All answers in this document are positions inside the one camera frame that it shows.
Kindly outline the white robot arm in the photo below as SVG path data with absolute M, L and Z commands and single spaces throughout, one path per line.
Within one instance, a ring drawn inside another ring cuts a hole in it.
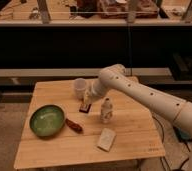
M 159 114 L 175 126 L 192 135 L 192 103 L 150 88 L 125 76 L 125 67 L 115 64 L 99 71 L 84 95 L 85 103 L 93 103 L 111 90 L 117 90 L 133 98 L 151 111 Z

